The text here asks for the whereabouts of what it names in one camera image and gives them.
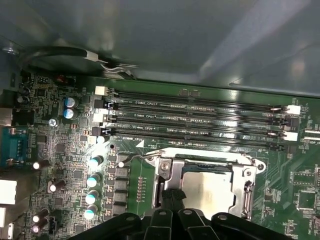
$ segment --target capacitor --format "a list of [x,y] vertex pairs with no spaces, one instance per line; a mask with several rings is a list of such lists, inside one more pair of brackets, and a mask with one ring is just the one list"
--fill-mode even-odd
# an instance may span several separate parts
[[96,143],[97,144],[104,144],[107,141],[108,141],[108,138],[106,136],[98,136],[96,138]]
[[101,181],[101,176],[99,172],[92,174],[87,180],[86,184],[90,188],[94,188]]
[[35,223],[38,223],[41,219],[49,215],[49,210],[46,208],[43,208],[41,211],[37,212],[33,217],[32,221]]
[[98,208],[96,205],[89,205],[87,209],[84,211],[84,218],[87,220],[91,220],[97,214]]
[[51,192],[54,193],[55,191],[62,189],[65,185],[66,185],[66,181],[62,179],[52,184],[49,189]]
[[63,111],[63,116],[66,119],[74,120],[78,117],[79,113],[76,109],[67,108]]
[[40,161],[35,161],[33,163],[33,168],[36,170],[39,169],[45,169],[46,167],[50,166],[50,162],[48,159],[40,160]]
[[58,126],[58,120],[55,119],[55,118],[51,118],[49,121],[48,121],[48,124],[50,127],[56,127]]
[[37,234],[41,231],[41,229],[43,229],[45,227],[45,225],[47,225],[49,222],[49,220],[44,217],[42,219],[40,219],[35,225],[33,225],[31,227],[31,231],[34,233],[34,234]]
[[19,103],[19,104],[28,104],[30,103],[30,98],[28,98],[27,96],[19,96],[16,101]]
[[99,193],[96,190],[91,190],[87,196],[85,196],[85,202],[87,204],[94,204],[95,201],[99,198]]
[[104,158],[102,156],[95,156],[88,161],[88,166],[90,168],[97,168],[103,162]]
[[65,100],[64,100],[64,105],[67,107],[67,108],[76,108],[78,107],[79,105],[79,102],[77,99],[73,98],[73,97],[67,97]]
[[22,95],[22,96],[28,96],[30,94],[30,88],[28,87],[21,87],[19,88],[18,92]]

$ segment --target green circuit board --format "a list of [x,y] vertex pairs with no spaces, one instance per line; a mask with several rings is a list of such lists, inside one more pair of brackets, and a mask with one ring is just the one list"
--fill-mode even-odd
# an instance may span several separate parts
[[[187,98],[190,104],[194,99],[200,98],[265,106],[301,106],[298,126],[293,129],[298,132],[297,141],[272,140],[284,145],[281,150],[273,150],[262,147],[262,143],[269,141],[266,137],[251,136],[248,143],[256,141],[261,146],[241,143],[230,149],[232,152],[246,152],[267,165],[266,171],[256,179],[252,222],[293,239],[319,239],[320,229],[315,218],[320,215],[320,99],[140,80],[87,76],[65,78],[72,79],[72,83],[56,84],[51,79],[36,75],[29,76],[23,82],[24,86],[31,89],[30,104],[24,108],[35,110],[34,125],[28,130],[27,164],[49,159],[53,165],[52,168],[43,170],[41,191],[31,197],[31,208],[26,218],[26,239],[66,239],[110,219],[115,213],[113,199],[107,194],[114,191],[115,176],[110,168],[114,168],[115,163],[111,159],[118,153],[143,155],[156,149],[177,146],[223,151],[228,146],[226,143],[166,139],[152,135],[145,137],[143,134],[115,134],[103,146],[97,146],[91,136],[92,127],[100,125],[93,119],[97,112],[94,101],[101,99],[100,95],[95,95],[96,86],[105,86],[119,92],[154,95],[155,100],[145,100],[143,103],[146,114],[149,111],[148,105],[152,106],[155,101],[162,100],[156,96]],[[63,116],[67,97],[79,100],[79,117],[74,120]],[[48,120],[52,118],[57,119],[57,127],[48,126]],[[268,126],[267,129],[277,130],[279,127]],[[103,180],[95,187],[101,194],[100,200],[96,202],[98,212],[94,219],[86,220],[84,211],[88,205],[84,198],[90,190],[86,186],[86,180],[92,173],[87,161],[93,155],[100,155],[105,159],[99,169]],[[65,190],[48,193],[48,181],[52,178],[65,179]],[[125,209],[142,215],[151,208],[154,168],[134,159],[129,166],[127,178]],[[40,234],[33,234],[30,231],[32,216],[44,207],[57,215],[61,226],[54,233],[49,233],[45,227]]]

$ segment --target motherboard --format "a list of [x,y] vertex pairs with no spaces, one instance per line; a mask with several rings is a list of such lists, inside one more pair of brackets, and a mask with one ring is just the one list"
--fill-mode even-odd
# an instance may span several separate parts
[[[138,157],[119,163],[166,148],[263,162],[250,220],[319,239],[320,99],[73,75],[25,74],[21,88],[13,118],[21,134],[4,130],[2,148],[18,155],[11,164],[41,169],[25,239],[64,240],[124,212],[143,216],[153,205],[155,169]],[[36,213],[47,222],[34,229]]]

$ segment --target cpu socket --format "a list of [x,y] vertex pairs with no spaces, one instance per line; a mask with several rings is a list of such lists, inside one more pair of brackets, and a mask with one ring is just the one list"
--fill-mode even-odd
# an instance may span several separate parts
[[266,164],[248,154],[168,147],[151,151],[144,160],[154,166],[152,207],[161,206],[161,192],[181,189],[186,208],[207,219],[225,212],[250,220],[256,175]]

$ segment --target blue serial port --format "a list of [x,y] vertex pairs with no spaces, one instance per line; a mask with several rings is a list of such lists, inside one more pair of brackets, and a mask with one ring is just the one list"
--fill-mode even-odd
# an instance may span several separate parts
[[1,167],[19,166],[25,163],[28,151],[28,128],[25,126],[2,127]]

